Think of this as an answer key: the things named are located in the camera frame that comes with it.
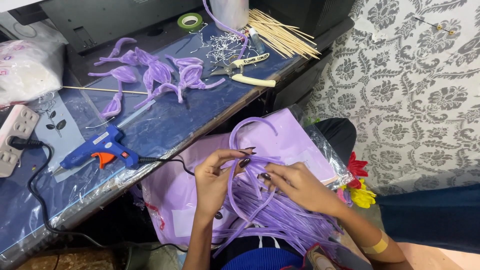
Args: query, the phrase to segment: electrical outlet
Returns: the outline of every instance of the electrical outlet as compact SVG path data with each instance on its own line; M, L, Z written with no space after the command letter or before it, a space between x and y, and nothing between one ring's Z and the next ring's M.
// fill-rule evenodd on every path
M39 116L25 105L15 105L0 113L0 177L12 174L23 150L8 145L11 136L28 139L38 122Z

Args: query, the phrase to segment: blue glue gun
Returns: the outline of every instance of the blue glue gun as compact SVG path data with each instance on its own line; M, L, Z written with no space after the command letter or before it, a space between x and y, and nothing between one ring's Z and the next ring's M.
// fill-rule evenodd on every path
M70 170L82 166L91 157L99 157L100 168L117 157L125 163L127 169L136 170L140 167L138 155L132 150L118 143L123 137L123 133L114 125L109 125L107 131L102 135L95 135L84 142L72 153L68 154L53 174L57 174L62 169Z

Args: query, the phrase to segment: hand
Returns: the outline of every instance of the hand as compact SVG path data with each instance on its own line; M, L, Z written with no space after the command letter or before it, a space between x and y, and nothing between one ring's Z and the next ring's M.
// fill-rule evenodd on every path
M325 187L303 162L297 162L290 166L270 163L265 169L268 174L260 175L265 179L265 185L269 187L269 190L273 190L277 186L292 201L309 211L338 217L345 209L348 209L335 192Z
M251 154L251 149L218 149L195 167L195 182L197 185L197 210L206 219L213 219L220 210L227 195L228 177L230 168L220 169L225 162L235 158L243 158ZM248 161L240 161L235 168L234 176L241 172L240 165L245 167Z

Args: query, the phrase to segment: woman's left hand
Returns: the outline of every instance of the woman's left hand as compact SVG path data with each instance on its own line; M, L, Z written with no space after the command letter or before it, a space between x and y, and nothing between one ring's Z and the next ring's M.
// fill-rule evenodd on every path
M235 158L248 156L251 149L218 149L206 158L201 164L195 167L195 181L197 185L197 210L196 214L201 214L207 219L213 219L220 210L227 195L228 177L231 167L220 169L227 161ZM240 161L245 167L248 163ZM234 176L241 172L242 168L237 164Z

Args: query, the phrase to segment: damask wallpaper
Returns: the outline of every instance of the damask wallpaper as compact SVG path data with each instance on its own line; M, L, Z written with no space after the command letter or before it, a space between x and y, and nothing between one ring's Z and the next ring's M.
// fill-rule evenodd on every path
M378 194L480 182L480 1L357 0L350 16L309 116L356 125Z

